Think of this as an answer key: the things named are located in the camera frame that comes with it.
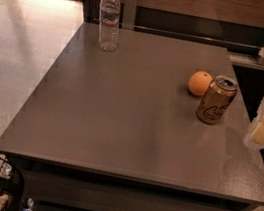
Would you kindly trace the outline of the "clear plastic water bottle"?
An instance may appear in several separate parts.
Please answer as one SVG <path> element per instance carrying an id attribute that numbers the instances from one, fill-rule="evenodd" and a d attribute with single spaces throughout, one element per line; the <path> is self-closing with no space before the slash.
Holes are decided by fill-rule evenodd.
<path id="1" fill-rule="evenodd" d="M 99 45 L 103 51 L 117 49 L 120 21 L 120 1 L 101 0 L 99 8 Z"/>

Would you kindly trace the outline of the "gold soda can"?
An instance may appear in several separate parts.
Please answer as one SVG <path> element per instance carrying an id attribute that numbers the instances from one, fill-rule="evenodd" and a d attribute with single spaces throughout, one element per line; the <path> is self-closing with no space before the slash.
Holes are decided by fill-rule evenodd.
<path id="1" fill-rule="evenodd" d="M 227 76 L 217 76 L 202 97 L 196 116 L 206 124 L 218 123 L 237 95 L 238 82 Z"/>

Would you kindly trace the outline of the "orange fruit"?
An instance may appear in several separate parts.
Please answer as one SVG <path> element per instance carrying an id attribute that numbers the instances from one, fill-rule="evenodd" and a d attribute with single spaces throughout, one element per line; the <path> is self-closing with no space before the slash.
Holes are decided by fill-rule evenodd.
<path id="1" fill-rule="evenodd" d="M 208 72 L 197 71 L 190 77 L 187 86 L 191 94 L 199 97 L 207 92 L 211 81 L 213 81 L 213 78 Z"/>

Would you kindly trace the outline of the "grey metal bracket left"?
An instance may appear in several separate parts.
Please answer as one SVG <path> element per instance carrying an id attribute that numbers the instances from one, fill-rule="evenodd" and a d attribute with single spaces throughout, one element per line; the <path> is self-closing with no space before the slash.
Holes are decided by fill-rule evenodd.
<path id="1" fill-rule="evenodd" d="M 133 30 L 137 11 L 137 0 L 124 0 L 122 29 Z"/>

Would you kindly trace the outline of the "grey horizontal rail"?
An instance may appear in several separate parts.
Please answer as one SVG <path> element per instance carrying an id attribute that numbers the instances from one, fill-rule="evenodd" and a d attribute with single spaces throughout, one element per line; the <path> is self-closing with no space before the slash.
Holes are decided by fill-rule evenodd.
<path id="1" fill-rule="evenodd" d="M 223 48 L 235 49 L 237 51 L 240 50 L 240 51 L 246 51 L 246 52 L 253 53 L 253 52 L 257 52 L 257 50 L 260 49 L 258 46 L 253 46 L 253 45 L 241 44 L 241 43 L 236 43 L 236 42 L 218 40 L 218 39 L 201 37 L 201 36 L 184 34 L 184 33 L 174 33 L 173 31 L 167 32 L 167 31 L 162 31 L 159 29 L 156 30 L 150 27 L 139 26 L 139 25 L 125 27 L 125 26 L 122 26 L 122 24 L 120 23 L 119 27 L 121 27 L 122 29 L 150 33 L 150 34 L 161 35 L 161 36 L 167 36 L 170 38 L 178 38 L 178 39 L 201 42 L 201 43 L 206 43 L 206 44 L 218 45 L 219 47 L 222 46 Z"/>

